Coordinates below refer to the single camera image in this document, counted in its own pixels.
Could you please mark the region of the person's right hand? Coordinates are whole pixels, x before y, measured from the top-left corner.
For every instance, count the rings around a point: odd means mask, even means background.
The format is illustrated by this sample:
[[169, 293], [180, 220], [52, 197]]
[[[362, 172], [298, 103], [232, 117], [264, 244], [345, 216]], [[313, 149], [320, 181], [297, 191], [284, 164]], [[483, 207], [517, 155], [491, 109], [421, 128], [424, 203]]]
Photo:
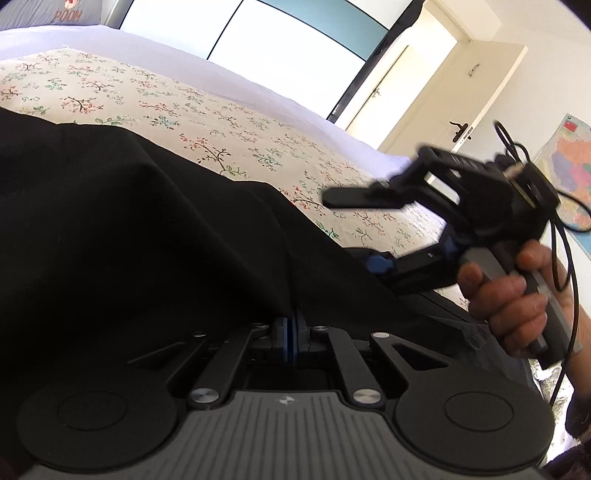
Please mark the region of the person's right hand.
[[[542, 334], [547, 323], [547, 300], [539, 293], [528, 294], [523, 277], [503, 276], [487, 281], [481, 268], [470, 262], [460, 268], [458, 284], [469, 301], [472, 317], [489, 324], [491, 333], [508, 354], [523, 356]], [[556, 291], [554, 295], [568, 321], [574, 320], [575, 313], [579, 314], [577, 340], [582, 349], [571, 357], [566, 375], [575, 393], [587, 397], [590, 395], [590, 319], [575, 306], [571, 288]]]

